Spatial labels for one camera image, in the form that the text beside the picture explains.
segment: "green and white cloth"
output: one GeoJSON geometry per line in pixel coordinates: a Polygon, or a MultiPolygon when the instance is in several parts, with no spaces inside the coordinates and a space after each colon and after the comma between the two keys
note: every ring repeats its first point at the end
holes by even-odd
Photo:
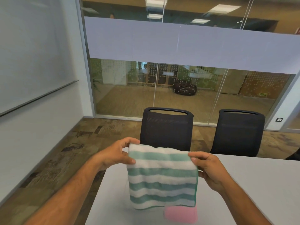
{"type": "Polygon", "coordinates": [[[130,144],[127,165],[130,200],[135,209],[160,206],[195,207],[198,168],[187,151],[130,144]]]}

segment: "white table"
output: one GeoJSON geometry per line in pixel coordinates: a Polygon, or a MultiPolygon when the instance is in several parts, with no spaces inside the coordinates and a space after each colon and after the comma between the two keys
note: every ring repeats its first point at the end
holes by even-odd
{"type": "MultiPolygon", "coordinates": [[[[300,222],[300,162],[217,155],[231,176],[273,224],[300,222]]],[[[199,178],[198,222],[201,225],[235,224],[220,195],[199,178]]],[[[130,205],[126,166],[107,169],[86,225],[178,224],[163,218],[163,207],[145,211],[130,205]]]]}

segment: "person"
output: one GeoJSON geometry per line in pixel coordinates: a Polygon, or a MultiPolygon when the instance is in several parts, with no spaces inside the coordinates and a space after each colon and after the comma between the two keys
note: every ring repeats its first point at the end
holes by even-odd
{"type": "MultiPolygon", "coordinates": [[[[25,225],[73,225],[97,172],[117,163],[135,164],[122,149],[140,141],[126,137],[93,155],[77,173],[53,195],[25,225]]],[[[217,156],[203,152],[189,152],[198,166],[199,176],[226,202],[236,224],[271,225],[243,189],[231,178],[217,156]]]]}

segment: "hand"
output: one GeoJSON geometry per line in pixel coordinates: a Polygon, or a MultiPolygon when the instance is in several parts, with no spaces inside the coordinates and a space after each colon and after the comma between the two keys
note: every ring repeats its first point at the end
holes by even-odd
{"type": "Polygon", "coordinates": [[[204,178],[212,190],[221,194],[224,191],[224,183],[234,182],[217,156],[204,151],[189,152],[188,156],[198,169],[202,170],[199,171],[199,177],[204,178]]]}
{"type": "Polygon", "coordinates": [[[111,146],[95,154],[93,157],[96,160],[101,161],[99,170],[105,170],[117,163],[135,164],[135,160],[130,158],[127,152],[122,151],[122,149],[128,147],[130,143],[139,144],[140,141],[132,137],[126,137],[114,142],[111,146]]]}

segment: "office chair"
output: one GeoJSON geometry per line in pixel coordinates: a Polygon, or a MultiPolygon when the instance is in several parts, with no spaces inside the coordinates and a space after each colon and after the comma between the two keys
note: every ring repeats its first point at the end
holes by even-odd
{"type": "Polygon", "coordinates": [[[300,161],[300,148],[294,154],[287,157],[286,160],[298,160],[298,161],[300,161]]]}
{"type": "Polygon", "coordinates": [[[246,110],[220,110],[210,153],[255,157],[259,151],[265,116],[246,110]]]}
{"type": "Polygon", "coordinates": [[[141,144],[152,147],[174,148],[190,151],[194,115],[186,110],[148,107],[144,110],[141,144]],[[152,112],[152,110],[173,111],[186,115],[170,115],[152,112]]]}

